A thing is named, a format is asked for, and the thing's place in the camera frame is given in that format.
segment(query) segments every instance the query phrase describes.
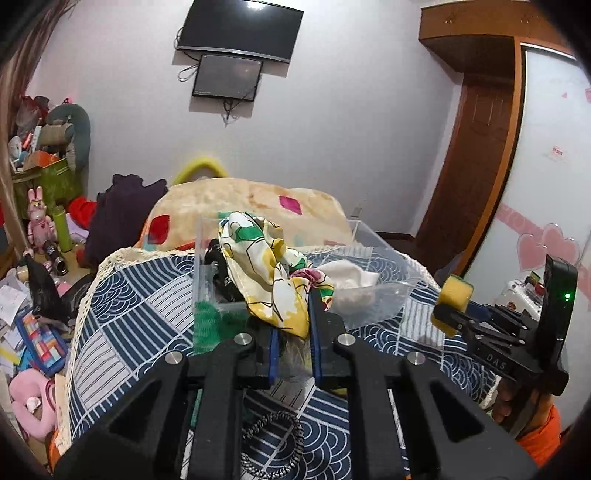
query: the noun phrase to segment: pink plush toy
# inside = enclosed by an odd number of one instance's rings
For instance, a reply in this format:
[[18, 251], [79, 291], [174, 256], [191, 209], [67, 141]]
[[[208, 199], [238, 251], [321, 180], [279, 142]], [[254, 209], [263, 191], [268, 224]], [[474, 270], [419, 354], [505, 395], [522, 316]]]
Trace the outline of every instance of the pink plush toy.
[[43, 244], [48, 240], [56, 240], [56, 225], [47, 214], [47, 206], [43, 202], [43, 189], [37, 187], [35, 190], [29, 190], [29, 227], [27, 236], [29, 243], [39, 252], [43, 253]]
[[[47, 434], [56, 428], [55, 385], [50, 384], [41, 372], [29, 368], [12, 379], [8, 390], [14, 399], [14, 416], [22, 429], [41, 442], [45, 440]], [[31, 397], [41, 397], [41, 420], [37, 420], [27, 409], [27, 400]]]

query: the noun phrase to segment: black cord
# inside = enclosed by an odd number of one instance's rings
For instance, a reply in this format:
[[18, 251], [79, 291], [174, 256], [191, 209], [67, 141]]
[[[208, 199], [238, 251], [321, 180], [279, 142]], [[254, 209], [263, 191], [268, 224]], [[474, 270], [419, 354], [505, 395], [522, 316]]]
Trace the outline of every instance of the black cord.
[[261, 65], [261, 71], [259, 72], [259, 76], [256, 79], [256, 83], [253, 85], [252, 88], [250, 88], [244, 95], [242, 98], [240, 98], [236, 103], [234, 103], [233, 99], [229, 99], [229, 98], [224, 98], [223, 101], [223, 110], [226, 114], [225, 118], [224, 118], [224, 124], [226, 125], [226, 127], [228, 126], [228, 120], [230, 118], [230, 115], [232, 114], [232, 111], [242, 103], [242, 101], [249, 96], [252, 92], [254, 92], [256, 90], [256, 88], [259, 85], [259, 82], [261, 81], [261, 76], [262, 76], [262, 65]]
[[[196, 63], [195, 65], [191, 65], [189, 67], [183, 68], [177, 75], [178, 81], [179, 82], [186, 82], [186, 81], [190, 80], [191, 77], [193, 75], [195, 75], [198, 68], [199, 68], [198, 63]], [[183, 76], [184, 72], [191, 72], [191, 73], [189, 73], [187, 76]]]
[[[176, 37], [174, 37], [174, 49], [178, 50], [178, 41], [181, 37], [181, 32], [183, 31], [183, 27], [179, 28], [177, 31], [177, 35]], [[201, 63], [201, 59], [197, 59], [191, 55], [189, 55], [186, 51], [181, 50], [187, 57], [189, 57], [191, 60], [193, 60], [195, 63], [189, 67], [185, 67], [183, 68], [178, 74], [177, 74], [177, 78], [179, 82], [187, 82], [188, 80], [191, 79], [191, 77], [193, 75], [195, 75], [195, 73], [197, 73], [197, 69], [199, 68], [199, 64]], [[190, 72], [188, 75], [183, 75], [183, 73], [185, 72]]]
[[[178, 50], [178, 42], [181, 39], [181, 33], [183, 32], [183, 27], [179, 28], [177, 31], [177, 36], [174, 38], [174, 49]], [[189, 53], [187, 53], [186, 50], [181, 50], [187, 57], [189, 57], [191, 60], [194, 60], [196, 62], [200, 62], [201, 59], [196, 59], [195, 57], [193, 57], [192, 55], [189, 55]]]

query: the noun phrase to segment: black cloth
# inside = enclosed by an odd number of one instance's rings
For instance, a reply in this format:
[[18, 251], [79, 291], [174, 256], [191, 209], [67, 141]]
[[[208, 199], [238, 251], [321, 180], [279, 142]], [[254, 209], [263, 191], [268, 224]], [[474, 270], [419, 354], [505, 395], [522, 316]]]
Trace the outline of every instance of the black cloth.
[[84, 250], [93, 267], [114, 251], [133, 246], [152, 207], [168, 192], [166, 180], [148, 186], [143, 182], [137, 175], [113, 175], [113, 185], [98, 194]]

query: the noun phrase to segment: wall-mounted monitor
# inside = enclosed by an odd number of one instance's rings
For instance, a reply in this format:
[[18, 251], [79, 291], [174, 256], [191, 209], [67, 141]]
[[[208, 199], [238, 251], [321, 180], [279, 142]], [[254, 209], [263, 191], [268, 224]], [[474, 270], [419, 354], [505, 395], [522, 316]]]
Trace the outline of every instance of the wall-mounted monitor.
[[193, 96], [252, 102], [261, 67], [260, 60], [205, 54], [199, 63]]
[[177, 48], [288, 63], [303, 15], [293, 8], [250, 0], [195, 0]]

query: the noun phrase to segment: electrical outlet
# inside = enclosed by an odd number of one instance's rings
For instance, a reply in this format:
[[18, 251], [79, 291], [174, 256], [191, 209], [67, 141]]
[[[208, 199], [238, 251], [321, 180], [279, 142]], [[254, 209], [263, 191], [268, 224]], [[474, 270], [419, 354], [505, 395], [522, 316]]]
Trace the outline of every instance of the electrical outlet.
[[357, 207], [353, 209], [353, 213], [351, 213], [351, 218], [359, 218], [362, 211], [363, 209], [361, 208], [361, 205], [357, 205]]

